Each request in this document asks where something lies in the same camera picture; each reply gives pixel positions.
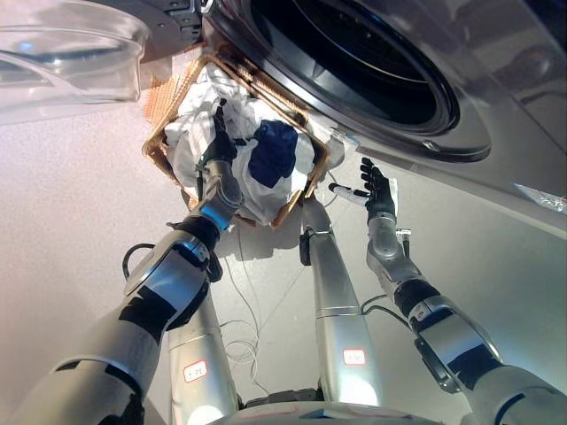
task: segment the laundry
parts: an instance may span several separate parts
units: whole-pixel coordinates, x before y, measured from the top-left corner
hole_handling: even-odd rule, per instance
[[[293,171],[298,133],[282,121],[262,120],[254,138],[258,146],[250,156],[250,175],[273,188],[281,177],[289,177]]]
[[[178,108],[179,117],[165,127],[167,159],[177,180],[196,196],[196,165],[215,137],[212,117],[221,99],[227,101],[222,107],[227,134],[237,147],[232,172],[245,197],[239,214],[267,226],[305,188],[313,145],[215,64],[203,68]]]

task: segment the white sticker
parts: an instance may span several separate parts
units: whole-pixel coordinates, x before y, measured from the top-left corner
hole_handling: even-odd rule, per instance
[[[183,377],[185,378],[185,382],[191,383],[198,378],[202,378],[206,375],[206,362],[204,360],[200,360],[197,363],[193,363],[192,365],[187,366],[183,370]]]
[[[347,348],[343,350],[343,359],[347,366],[363,366],[366,365],[366,357],[364,350],[360,348]]]

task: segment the white cable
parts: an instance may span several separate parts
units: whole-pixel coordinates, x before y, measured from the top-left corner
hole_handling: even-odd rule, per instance
[[[333,180],[333,183],[337,183],[337,179],[335,178],[335,176],[330,172],[330,170],[327,170],[327,174],[329,175],[330,179]],[[329,205],[331,205],[333,202],[335,202],[335,200],[337,199],[337,194],[335,193],[335,196],[331,199],[331,201],[329,201],[327,204],[323,205],[323,208],[327,208]]]
[[[250,278],[250,275],[248,274],[248,269],[246,268],[244,250],[242,249],[242,238],[240,236],[240,226],[237,226],[237,237],[238,237],[238,250],[240,251],[240,261],[242,262],[242,268],[245,271],[245,276],[246,276],[246,280],[248,282],[248,286],[250,286],[250,290],[252,291],[252,294],[254,295],[254,301],[256,302],[256,306],[258,307],[258,322],[261,325],[261,323],[262,323],[262,309],[260,307],[260,301],[258,299],[258,294],[256,293],[256,289],[254,288],[254,285],[252,285],[252,279]],[[260,334],[260,326],[258,325],[258,322],[256,322],[256,327],[258,329],[258,335],[259,335]]]
[[[242,294],[242,292],[238,288],[237,283],[234,280],[234,276],[232,275],[232,270],[230,269],[229,262],[227,261],[226,258],[224,259],[224,263],[226,264],[227,271],[229,272],[229,278],[230,278],[230,281],[232,283],[232,286],[234,286],[235,291],[242,298],[246,307],[248,308],[248,311],[250,312],[250,315],[252,316],[252,320],[254,321],[254,327],[250,323],[248,323],[247,321],[244,321],[244,320],[241,320],[241,319],[234,319],[233,321],[227,321],[227,322],[223,323],[222,326],[226,326],[230,323],[236,323],[236,322],[245,323],[248,327],[250,327],[254,331],[254,336],[256,338],[256,342],[255,342],[254,345],[252,345],[250,342],[245,341],[245,340],[231,341],[230,343],[228,343],[225,346],[225,350],[227,350],[231,345],[240,345],[240,346],[244,347],[247,351],[250,352],[250,354],[252,356],[252,366],[250,368],[250,379],[251,379],[252,383],[254,383],[258,388],[260,388],[262,391],[264,391],[264,393],[266,393],[267,396],[269,396],[269,391],[266,390],[262,385],[260,385],[260,383],[256,380],[256,375],[258,374],[258,368],[259,368],[259,365],[258,365],[258,346],[260,344],[260,327],[258,325],[258,320],[256,319],[256,315],[254,314],[254,310],[250,306],[250,303],[248,302],[248,300],[245,298],[245,296]],[[249,283],[252,286],[252,282],[250,281],[250,276],[248,276],[247,272],[246,272],[246,276],[248,277]],[[227,352],[227,357],[229,359],[231,359],[232,361],[235,361],[236,363],[239,363],[239,364],[250,364],[250,362],[243,362],[239,357],[233,356],[233,355],[229,354],[228,352]]]

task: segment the black cable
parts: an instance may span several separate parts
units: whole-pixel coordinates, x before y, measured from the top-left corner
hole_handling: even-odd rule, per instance
[[[364,316],[370,314],[370,312],[372,312],[373,310],[380,310],[381,312],[384,313],[388,313],[390,314],[396,321],[398,321],[399,323],[401,323],[402,325],[404,325],[406,328],[408,328],[409,330],[411,330],[411,328],[409,327],[408,323],[406,321],[404,321],[398,314],[394,313],[392,310],[390,310],[389,308],[386,307],[382,307],[381,305],[372,305],[371,307],[369,307],[368,310],[363,311],[362,314]]]
[[[124,258],[122,259],[122,273],[124,274],[124,278],[128,279],[130,277],[130,272],[128,270],[128,262],[130,261],[130,257],[132,254],[141,249],[141,248],[154,248],[156,245],[153,243],[137,243],[136,245],[132,246],[129,250],[126,251],[124,254]]]
[[[361,305],[361,310],[364,311],[364,310],[365,310],[365,307],[366,307],[368,304],[372,304],[372,303],[374,303],[375,301],[378,301],[378,299],[382,299],[382,298],[386,298],[386,297],[388,297],[386,294],[381,294],[381,295],[376,295],[375,297],[372,297],[371,299],[367,299],[366,301],[364,301],[364,302],[362,303],[362,305]]]

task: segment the dark blue cloth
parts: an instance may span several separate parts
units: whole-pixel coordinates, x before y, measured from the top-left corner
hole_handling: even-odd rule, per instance
[[[282,121],[262,120],[254,133],[258,146],[248,163],[253,179],[273,188],[281,177],[289,177],[295,167],[295,147],[298,133]]]

